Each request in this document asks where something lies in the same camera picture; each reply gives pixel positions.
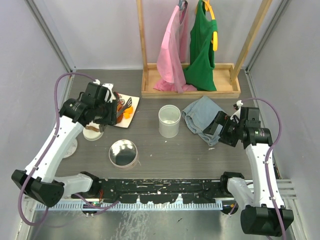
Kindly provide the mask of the metal tongs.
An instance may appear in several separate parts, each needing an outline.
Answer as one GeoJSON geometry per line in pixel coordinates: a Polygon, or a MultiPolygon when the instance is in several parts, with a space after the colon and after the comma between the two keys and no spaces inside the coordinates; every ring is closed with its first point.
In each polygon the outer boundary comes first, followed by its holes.
{"type": "Polygon", "coordinates": [[[132,98],[130,97],[127,100],[127,102],[124,105],[122,105],[121,108],[117,111],[117,114],[116,114],[117,124],[121,122],[123,118],[123,113],[125,112],[125,110],[127,110],[131,106],[132,106],[132,98]]]}

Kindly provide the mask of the blue denim shorts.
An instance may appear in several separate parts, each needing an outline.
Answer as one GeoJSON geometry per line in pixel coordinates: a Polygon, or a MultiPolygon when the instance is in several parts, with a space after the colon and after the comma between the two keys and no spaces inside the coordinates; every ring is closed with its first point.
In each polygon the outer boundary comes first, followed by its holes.
{"type": "Polygon", "coordinates": [[[203,96],[182,110],[181,116],[188,129],[212,147],[216,145],[220,139],[219,133],[222,130],[222,126],[219,125],[213,135],[205,134],[203,131],[212,123],[219,111],[226,113],[226,111],[213,100],[207,96],[203,96]]]}

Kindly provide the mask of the pink metal bowl container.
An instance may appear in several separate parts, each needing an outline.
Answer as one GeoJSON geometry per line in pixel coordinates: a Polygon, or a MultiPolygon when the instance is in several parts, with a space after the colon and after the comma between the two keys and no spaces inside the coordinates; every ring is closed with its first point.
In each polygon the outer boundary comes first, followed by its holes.
{"type": "Polygon", "coordinates": [[[120,170],[130,170],[139,161],[137,146],[128,139],[121,139],[114,142],[108,151],[110,162],[120,170]]]}

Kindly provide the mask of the tall white cylinder container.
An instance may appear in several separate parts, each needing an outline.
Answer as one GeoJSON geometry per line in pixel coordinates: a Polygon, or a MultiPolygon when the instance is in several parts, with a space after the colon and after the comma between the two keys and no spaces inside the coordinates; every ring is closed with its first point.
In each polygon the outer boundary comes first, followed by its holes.
{"type": "Polygon", "coordinates": [[[172,104],[164,105],[158,111],[159,133],[165,138],[173,138],[179,132],[181,111],[172,104]]]}

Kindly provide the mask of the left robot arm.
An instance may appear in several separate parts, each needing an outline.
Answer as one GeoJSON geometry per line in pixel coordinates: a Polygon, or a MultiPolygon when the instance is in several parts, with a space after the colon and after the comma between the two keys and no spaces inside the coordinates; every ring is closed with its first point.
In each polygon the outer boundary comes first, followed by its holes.
{"type": "Polygon", "coordinates": [[[46,207],[74,194],[95,198],[100,194],[101,181],[91,173],[57,177],[57,169],[72,142],[89,123],[113,126],[117,122],[118,97],[112,83],[88,83],[77,99],[64,102],[54,126],[38,154],[24,170],[15,170],[13,182],[23,193],[46,207]]]}

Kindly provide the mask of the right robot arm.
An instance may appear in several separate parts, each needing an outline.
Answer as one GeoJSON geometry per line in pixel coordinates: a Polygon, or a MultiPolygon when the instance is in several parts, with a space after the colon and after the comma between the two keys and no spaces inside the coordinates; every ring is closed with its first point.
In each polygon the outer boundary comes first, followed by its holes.
{"type": "Polygon", "coordinates": [[[219,184],[220,193],[233,196],[241,210],[242,231],[285,239],[294,214],[281,198],[272,157],[274,142],[270,130],[261,126],[259,116],[257,107],[237,107],[233,115],[220,110],[204,133],[218,133],[218,141],[231,147],[241,142],[249,159],[253,189],[238,172],[224,172],[219,184]]]}

